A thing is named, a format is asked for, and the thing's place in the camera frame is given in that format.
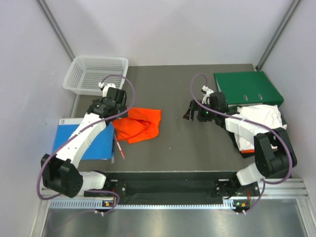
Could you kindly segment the orange t shirt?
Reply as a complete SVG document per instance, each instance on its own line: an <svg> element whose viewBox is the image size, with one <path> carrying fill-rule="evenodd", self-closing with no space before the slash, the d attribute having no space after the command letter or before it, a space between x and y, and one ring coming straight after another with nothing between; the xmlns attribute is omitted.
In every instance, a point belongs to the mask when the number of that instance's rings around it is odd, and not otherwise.
<svg viewBox="0 0 316 237"><path fill-rule="evenodd" d="M113 121L118 140L133 144L156 138L159 135L161 116L162 110L130 109L128 117Z"/></svg>

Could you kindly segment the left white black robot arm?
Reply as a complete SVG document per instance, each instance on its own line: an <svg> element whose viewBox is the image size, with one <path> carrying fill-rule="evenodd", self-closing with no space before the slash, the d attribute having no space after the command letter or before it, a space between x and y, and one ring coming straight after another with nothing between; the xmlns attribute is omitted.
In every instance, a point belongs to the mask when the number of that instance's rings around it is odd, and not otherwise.
<svg viewBox="0 0 316 237"><path fill-rule="evenodd" d="M73 198L80 192L96 190L106 196L112 184L101 172L79 172L78 166L94 139L106 129L107 124L126 115L127 95L113 84L103 88L103 96L93 100L80 125L51 155L41 159L41 178L43 186L60 195Z"/></svg>

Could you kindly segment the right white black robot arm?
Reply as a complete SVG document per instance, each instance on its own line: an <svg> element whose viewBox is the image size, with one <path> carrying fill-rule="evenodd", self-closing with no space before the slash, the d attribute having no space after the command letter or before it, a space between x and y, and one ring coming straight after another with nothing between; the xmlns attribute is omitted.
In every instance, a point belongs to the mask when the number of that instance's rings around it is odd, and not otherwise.
<svg viewBox="0 0 316 237"><path fill-rule="evenodd" d="M286 181L297 165L296 155L287 131L283 127L269 128L267 125L251 121L241 111L228 107L223 92L202 90L202 100L193 99L183 118L189 121L214 121L229 133L236 134L254 146L255 161L229 179L231 191L243 195L249 185L285 173L280 182Z"/></svg>

